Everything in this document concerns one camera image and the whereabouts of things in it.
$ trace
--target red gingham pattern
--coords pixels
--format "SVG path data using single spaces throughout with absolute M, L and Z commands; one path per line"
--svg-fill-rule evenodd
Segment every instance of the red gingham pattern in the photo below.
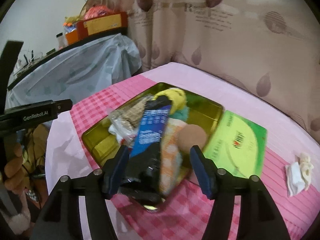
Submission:
M 115 109 L 153 86 L 155 82 L 141 75 L 114 84 L 73 106 L 70 111 L 77 134 L 82 134 L 107 115 L 107 109 Z M 82 143 L 85 155 L 93 169 L 98 165 Z M 307 231 L 320 209 L 320 193 L 311 186 L 297 196 L 287 196 L 284 166 L 287 162 L 266 148 L 261 180 L 277 204 L 287 225 L 291 239 L 298 240 Z M 208 222 L 213 201 L 208 200 L 200 188 L 183 180 L 170 194 L 164 210 L 149 213 L 137 203 L 131 203 L 124 195 L 115 195 L 113 204 L 126 221 L 143 238 L 198 240 Z M 235 204 L 229 239 L 236 239 L 240 205 Z

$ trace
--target blue label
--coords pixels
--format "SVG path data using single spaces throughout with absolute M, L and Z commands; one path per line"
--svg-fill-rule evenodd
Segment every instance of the blue label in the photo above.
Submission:
M 171 105 L 168 105 L 156 110 L 146 110 L 143 113 L 130 158 L 143 153 L 151 143 L 160 142 L 170 109 Z

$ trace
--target round sponge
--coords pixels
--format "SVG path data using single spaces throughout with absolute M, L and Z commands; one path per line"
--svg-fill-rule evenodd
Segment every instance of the round sponge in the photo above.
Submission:
M 198 125 L 187 124 L 178 133 L 177 146 L 184 154 L 189 154 L 193 145 L 198 145 L 202 150 L 207 141 L 207 134 Z

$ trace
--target table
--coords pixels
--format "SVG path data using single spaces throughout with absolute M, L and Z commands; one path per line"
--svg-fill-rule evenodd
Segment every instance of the table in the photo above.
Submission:
M 60 176 L 85 176 L 98 168 L 85 149 L 84 131 L 135 95 L 157 82 L 187 89 L 222 104 L 226 109 L 256 122 L 268 130 L 261 179 L 276 202 L 291 239 L 300 239 L 320 210 L 320 147 L 299 125 L 259 98 L 212 75 L 189 66 L 169 63 L 114 84 L 74 105 L 52 123 L 46 153 L 49 192 Z M 310 154 L 315 166 L 312 186 L 297 196 L 287 196 L 284 166 L 301 152 Z M 184 180 L 168 199 L 163 212 L 150 214 L 126 196 L 106 201 L 119 239 L 201 239 L 213 201 L 200 188 Z M 80 216 L 84 239 L 90 239 L 84 199 Z M 229 239 L 236 239 L 240 206 L 235 204 Z

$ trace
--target orange box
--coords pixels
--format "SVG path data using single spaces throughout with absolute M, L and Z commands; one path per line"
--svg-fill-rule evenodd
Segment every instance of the orange box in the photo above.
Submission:
M 67 39 L 68 45 L 71 45 L 71 44 L 79 41 L 78 30 L 75 29 L 71 33 L 67 33 L 66 34 L 66 39 Z
M 76 23 L 79 40 L 92 34 L 127 26 L 128 16 L 126 12 L 100 16 L 89 20 L 78 21 Z

